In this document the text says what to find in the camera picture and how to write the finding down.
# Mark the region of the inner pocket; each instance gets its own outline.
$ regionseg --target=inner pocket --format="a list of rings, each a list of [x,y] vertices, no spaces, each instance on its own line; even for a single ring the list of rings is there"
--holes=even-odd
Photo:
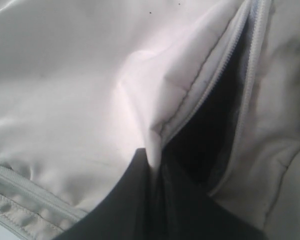
[[[231,154],[248,65],[247,29],[209,97],[162,153],[207,191],[223,176]]]

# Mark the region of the open zipper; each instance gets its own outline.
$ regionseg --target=open zipper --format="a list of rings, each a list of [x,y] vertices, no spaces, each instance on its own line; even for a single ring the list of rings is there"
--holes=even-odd
[[[177,156],[191,178],[211,195],[225,182],[238,155],[270,5],[268,0],[252,1],[248,18],[242,17],[236,25],[206,91],[175,131],[163,139],[163,155]]]

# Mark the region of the seam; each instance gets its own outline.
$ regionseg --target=seam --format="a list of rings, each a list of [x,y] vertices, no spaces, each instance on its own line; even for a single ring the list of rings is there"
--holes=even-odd
[[[3,196],[1,194],[0,194],[0,199],[3,202],[5,202],[5,203],[7,203],[7,204],[9,204],[9,205],[11,205],[13,207],[15,207],[17,210],[19,210],[19,211],[21,211],[21,212],[23,212],[25,214],[28,214],[31,217],[36,218],[39,222],[45,224],[47,227],[51,227],[52,229],[56,230],[58,233],[62,233],[63,232],[63,230],[61,228],[59,228],[56,225],[52,224],[51,222],[43,219],[42,216],[40,216],[38,213],[34,213],[34,212],[32,212],[32,211],[30,211],[30,210],[28,210],[28,209],[20,206],[16,202],[12,201],[11,199],[8,199],[7,197],[5,197],[5,196]]]
[[[0,183],[7,187],[19,190],[24,195],[35,201],[41,202],[47,208],[71,221],[78,222],[87,214],[83,210],[76,209],[74,206],[64,202],[50,191],[36,185],[34,182],[23,177],[14,170],[2,165],[0,165]]]
[[[17,223],[16,223],[13,219],[11,219],[10,217],[8,217],[8,216],[2,214],[1,212],[0,212],[0,217],[9,220],[9,222],[10,222],[11,224],[13,224],[14,227],[16,227],[18,230],[20,230],[21,232],[23,232],[27,237],[30,237],[31,239],[34,239],[34,240],[36,239],[36,237],[35,237],[32,233],[30,233],[29,231],[27,231],[26,229],[24,229],[23,227],[21,227],[19,224],[17,224]]]
[[[209,59],[211,53],[213,52],[213,50],[216,48],[216,46],[218,45],[220,39],[224,36],[225,32],[227,31],[228,27],[229,27],[229,24],[231,23],[231,21],[234,19],[234,17],[236,16],[238,10],[235,11],[235,13],[233,14],[233,16],[229,19],[228,23],[226,24],[223,32],[221,33],[221,35],[219,36],[219,38],[216,40],[216,42],[214,43],[214,45],[212,46],[212,48],[210,49],[209,53],[206,55],[206,58],[203,60],[203,62],[201,63],[200,65],[200,68],[198,70],[198,72],[196,73],[194,79],[192,80],[191,84],[190,84],[190,88],[189,90],[185,93],[184,97],[182,98],[180,104],[178,105],[176,111],[172,114],[172,116],[162,124],[162,128],[160,130],[160,137],[162,137],[162,134],[163,134],[163,131],[165,130],[165,128],[167,127],[168,124],[170,124],[177,116],[177,114],[180,112],[180,109],[182,108],[182,106],[184,105],[186,99],[188,98],[189,96],[189,93],[192,91],[192,88],[194,86],[194,84],[197,82],[201,72],[202,72],[202,69],[204,67],[204,65],[206,64],[207,60]]]
[[[268,224],[269,216],[271,215],[271,213],[272,213],[273,210],[275,209],[275,206],[276,206],[277,203],[278,203],[278,200],[279,200],[280,193],[281,193],[281,190],[282,190],[282,185],[283,185],[283,182],[284,182],[285,175],[286,175],[286,173],[287,173],[289,167],[291,166],[293,160],[296,158],[296,156],[297,156],[299,153],[300,153],[300,150],[297,151],[297,152],[293,155],[291,161],[290,161],[289,164],[287,164],[287,165],[283,165],[282,162],[280,162],[280,161],[278,162],[279,165],[282,166],[282,167],[285,169],[285,171],[284,171],[284,173],[283,173],[282,176],[281,176],[281,179],[280,179],[280,182],[279,182],[279,185],[278,185],[276,194],[275,194],[275,196],[274,196],[274,198],[273,198],[272,204],[269,206],[268,211],[267,211],[267,213],[265,214],[264,222],[263,222],[263,227],[262,227],[262,230],[263,230],[263,231],[265,231],[265,228],[266,228],[266,226],[267,226],[267,224]]]

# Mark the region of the bag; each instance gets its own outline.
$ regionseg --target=bag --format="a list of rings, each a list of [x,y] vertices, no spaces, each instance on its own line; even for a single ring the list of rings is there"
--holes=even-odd
[[[1,0],[0,225],[300,240],[300,0]]]

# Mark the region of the zipper pocket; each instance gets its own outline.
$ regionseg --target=zipper pocket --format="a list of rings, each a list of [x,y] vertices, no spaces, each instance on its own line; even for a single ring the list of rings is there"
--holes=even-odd
[[[192,180],[211,195],[226,181],[238,154],[268,20],[269,1],[253,1],[251,8],[245,4],[248,20],[241,18],[236,25],[209,86],[164,141],[163,154],[177,156]]]

